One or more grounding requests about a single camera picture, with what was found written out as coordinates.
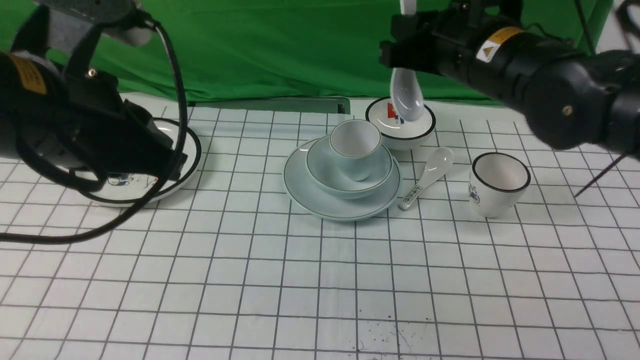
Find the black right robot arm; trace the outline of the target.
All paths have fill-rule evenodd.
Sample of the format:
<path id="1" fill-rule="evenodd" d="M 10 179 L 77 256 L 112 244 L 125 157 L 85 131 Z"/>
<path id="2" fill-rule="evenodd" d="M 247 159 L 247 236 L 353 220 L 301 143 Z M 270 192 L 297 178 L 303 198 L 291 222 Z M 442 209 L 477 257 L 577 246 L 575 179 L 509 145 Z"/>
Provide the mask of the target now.
<path id="1" fill-rule="evenodd" d="M 639 55 L 590 55 L 528 32 L 521 0 L 453 0 L 394 14 L 379 44 L 386 68 L 443 76 L 519 112 L 553 150 L 594 144 L 639 157 Z"/>

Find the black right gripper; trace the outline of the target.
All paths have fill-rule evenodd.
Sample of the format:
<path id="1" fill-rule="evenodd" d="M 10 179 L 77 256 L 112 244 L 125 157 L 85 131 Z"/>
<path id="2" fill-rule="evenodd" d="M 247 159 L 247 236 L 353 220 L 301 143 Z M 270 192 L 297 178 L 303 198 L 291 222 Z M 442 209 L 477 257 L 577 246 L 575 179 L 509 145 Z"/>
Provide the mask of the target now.
<path id="1" fill-rule="evenodd" d="M 475 7 L 393 14 L 391 40 L 379 43 L 379 63 L 471 84 L 475 24 Z"/>

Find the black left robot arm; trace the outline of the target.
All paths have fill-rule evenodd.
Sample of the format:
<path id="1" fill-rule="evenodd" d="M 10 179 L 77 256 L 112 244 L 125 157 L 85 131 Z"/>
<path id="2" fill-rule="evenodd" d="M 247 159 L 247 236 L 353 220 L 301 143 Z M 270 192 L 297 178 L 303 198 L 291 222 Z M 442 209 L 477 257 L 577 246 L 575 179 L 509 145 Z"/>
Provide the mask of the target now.
<path id="1" fill-rule="evenodd" d="M 132 47 L 160 37 L 179 103 L 185 87 L 169 35 L 137 0 L 39 0 L 9 51 L 1 53 L 1 155 L 77 191 L 145 174 L 176 181 L 188 159 L 182 140 L 123 100 L 118 79 L 90 74 L 103 35 Z"/>

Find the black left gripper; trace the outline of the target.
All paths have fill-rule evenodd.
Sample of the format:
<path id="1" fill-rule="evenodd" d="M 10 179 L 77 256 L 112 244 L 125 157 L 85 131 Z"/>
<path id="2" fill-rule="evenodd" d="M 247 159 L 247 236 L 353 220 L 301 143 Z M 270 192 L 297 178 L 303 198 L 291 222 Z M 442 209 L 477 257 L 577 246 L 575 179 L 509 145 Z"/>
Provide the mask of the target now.
<path id="1" fill-rule="evenodd" d="M 66 71 L 68 125 L 73 142 L 65 151 L 70 174 L 160 176 L 174 154 L 174 141 L 158 130 L 150 112 L 118 92 L 118 79 L 87 71 Z"/>

